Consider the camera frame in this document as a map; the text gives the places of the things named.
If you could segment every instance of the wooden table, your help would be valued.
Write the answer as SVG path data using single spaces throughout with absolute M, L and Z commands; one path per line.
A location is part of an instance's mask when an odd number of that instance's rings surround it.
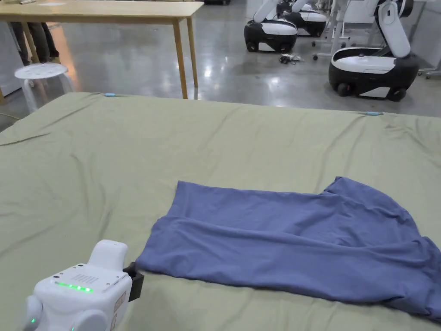
M 179 23 L 183 19 L 187 20 L 194 86 L 198 87 L 192 15 L 202 5 L 202 2 L 93 0 L 37 0 L 37 2 L 33 4 L 21 5 L 4 4 L 0 1 L 0 20 L 7 22 L 22 22 L 26 38 L 35 59 L 38 59 L 38 56 L 26 22 L 173 25 L 176 53 L 178 55 L 179 75 L 181 78 L 182 97 L 187 99 L 187 83 L 185 81 L 184 57 L 182 53 Z M 0 90 L 0 101 L 2 97 L 3 95 Z

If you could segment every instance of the white stool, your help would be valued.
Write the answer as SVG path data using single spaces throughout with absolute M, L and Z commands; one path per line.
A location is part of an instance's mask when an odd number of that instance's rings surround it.
M 59 76 L 63 91 L 65 93 L 73 92 L 74 85 L 71 78 L 66 74 L 67 71 L 68 69 L 65 66 L 58 63 L 31 64 L 15 71 L 14 75 L 21 80 L 23 93 L 31 113 L 38 110 L 37 102 L 31 90 L 31 81 Z

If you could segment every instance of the green bedsheet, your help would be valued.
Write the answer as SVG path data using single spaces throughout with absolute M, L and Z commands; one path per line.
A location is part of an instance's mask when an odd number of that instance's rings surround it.
M 71 93 L 0 134 L 0 314 L 101 239 L 126 265 L 178 180 L 319 193 L 346 176 L 390 195 L 441 245 L 441 119 Z M 441 326 L 379 305 L 146 274 L 119 331 L 393 331 Z

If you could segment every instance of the blue clip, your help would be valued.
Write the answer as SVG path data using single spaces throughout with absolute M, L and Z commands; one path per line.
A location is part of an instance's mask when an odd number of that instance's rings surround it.
M 383 115 L 383 113 L 379 113 L 379 112 L 366 112 L 366 115 L 369 115 L 369 116 L 378 116 L 378 115 Z

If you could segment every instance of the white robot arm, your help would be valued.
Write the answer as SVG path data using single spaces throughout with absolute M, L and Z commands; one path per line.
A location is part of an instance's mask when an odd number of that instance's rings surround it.
M 262 6 L 257 10 L 257 12 L 254 14 L 253 20 L 256 23 L 262 23 L 264 19 L 268 16 L 271 11 L 273 11 L 277 4 L 279 3 L 279 0 L 267 0 L 265 1 Z
M 123 269 L 127 246 L 101 240 L 88 263 L 38 282 L 26 299 L 24 331 L 113 331 L 128 302 L 141 294 L 135 263 Z
M 306 5 L 307 0 L 297 0 L 294 2 L 291 6 L 291 12 L 298 13 L 299 11 L 303 10 L 311 10 L 311 5 Z
M 411 46 L 407 39 L 400 17 L 409 16 L 413 0 L 365 0 L 366 9 L 370 16 L 377 20 L 378 27 L 397 58 L 409 55 Z

